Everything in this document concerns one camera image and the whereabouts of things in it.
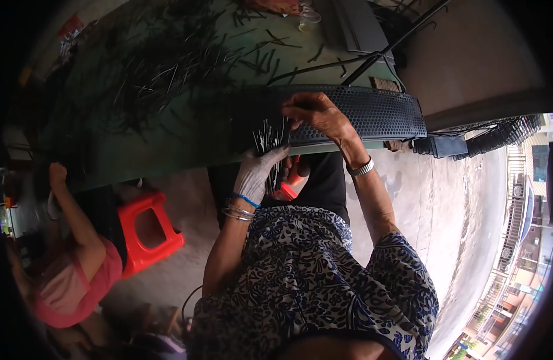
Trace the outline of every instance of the silver bracelet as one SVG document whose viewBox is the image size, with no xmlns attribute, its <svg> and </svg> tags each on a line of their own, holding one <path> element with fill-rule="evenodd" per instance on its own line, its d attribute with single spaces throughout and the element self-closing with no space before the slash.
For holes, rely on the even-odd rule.
<svg viewBox="0 0 553 360">
<path fill-rule="evenodd" d="M 353 170 L 349 168 L 349 165 L 347 164 L 347 171 L 350 176 L 365 175 L 367 172 L 373 169 L 373 166 L 374 166 L 373 158 L 369 155 L 369 162 L 367 162 L 365 166 L 360 167 L 359 169 Z"/>
<path fill-rule="evenodd" d="M 222 213 L 225 214 L 226 216 L 228 216 L 229 218 L 237 219 L 237 220 L 240 220 L 240 221 L 246 221 L 246 222 L 251 222 L 252 221 L 252 217 L 244 217 L 241 214 L 239 214 L 238 212 L 237 212 L 237 214 L 234 214 L 233 211 L 228 207 L 224 208 L 222 210 Z"/>
<path fill-rule="evenodd" d="M 254 212 L 248 212 L 246 210 L 243 210 L 235 205 L 232 205 L 231 203 L 228 203 L 228 207 L 230 210 L 233 210 L 234 212 L 238 212 L 239 214 L 246 216 L 246 217 L 253 217 L 255 216 Z"/>
</svg>

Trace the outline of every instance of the wristwatch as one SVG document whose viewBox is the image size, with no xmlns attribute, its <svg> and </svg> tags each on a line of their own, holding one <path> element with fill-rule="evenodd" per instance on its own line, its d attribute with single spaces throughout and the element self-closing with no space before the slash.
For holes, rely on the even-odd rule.
<svg viewBox="0 0 553 360">
<path fill-rule="evenodd" d="M 353 170 L 349 168 L 349 165 L 347 164 L 347 171 L 349 172 L 350 176 L 359 176 L 359 175 L 364 175 L 367 172 L 371 171 L 373 169 L 373 166 L 374 166 L 373 158 L 369 155 L 369 162 L 367 162 L 365 166 L 363 166 L 362 168 Z"/>
</svg>

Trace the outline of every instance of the gray glove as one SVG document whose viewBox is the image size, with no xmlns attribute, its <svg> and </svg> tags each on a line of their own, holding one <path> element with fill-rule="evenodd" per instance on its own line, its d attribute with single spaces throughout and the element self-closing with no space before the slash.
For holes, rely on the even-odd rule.
<svg viewBox="0 0 553 360">
<path fill-rule="evenodd" d="M 243 154 L 243 162 L 234 183 L 234 197 L 243 198 L 252 206 L 260 207 L 266 192 L 265 182 L 272 167 L 289 153 L 290 146 L 275 148 L 261 157 L 254 149 Z"/>
</svg>

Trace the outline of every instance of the gray floor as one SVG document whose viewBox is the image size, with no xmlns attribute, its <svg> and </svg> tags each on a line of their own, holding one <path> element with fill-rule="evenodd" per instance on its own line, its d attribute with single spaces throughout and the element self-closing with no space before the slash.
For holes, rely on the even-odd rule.
<svg viewBox="0 0 553 360">
<path fill-rule="evenodd" d="M 429 355 L 442 357 L 471 316 L 493 265 L 505 212 L 506 155 L 500 150 L 454 162 L 385 149 L 369 153 L 393 201 L 397 226 L 433 279 L 441 315 Z M 186 244 L 167 259 L 114 285 L 101 305 L 122 316 L 147 302 L 163 312 L 182 306 L 188 294 L 201 285 L 208 253 L 219 232 L 206 169 L 146 181 L 165 193 L 165 210 L 172 225 L 183 232 Z M 348 174 L 346 182 L 354 257 L 364 265 L 372 241 Z M 122 187 L 117 191 L 125 199 L 138 192 Z M 16 212 L 28 224 L 34 211 L 23 210 L 27 208 L 21 206 Z M 33 219 L 31 227 L 37 222 Z M 461 242 L 465 250 L 458 264 Z M 199 296 L 197 292 L 188 302 L 186 316 L 192 314 Z"/>
</svg>

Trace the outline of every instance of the blue floral dress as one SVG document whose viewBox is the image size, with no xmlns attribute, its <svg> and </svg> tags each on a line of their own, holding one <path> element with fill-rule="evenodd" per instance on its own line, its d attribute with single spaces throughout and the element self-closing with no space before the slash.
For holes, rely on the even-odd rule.
<svg viewBox="0 0 553 360">
<path fill-rule="evenodd" d="M 439 303 L 402 234 L 386 234 L 362 267 L 348 225 L 333 212 L 263 208 L 249 227 L 242 265 L 224 292 L 197 302 L 189 359 L 275 358 L 314 335 L 368 339 L 400 359 L 424 357 Z"/>
</svg>

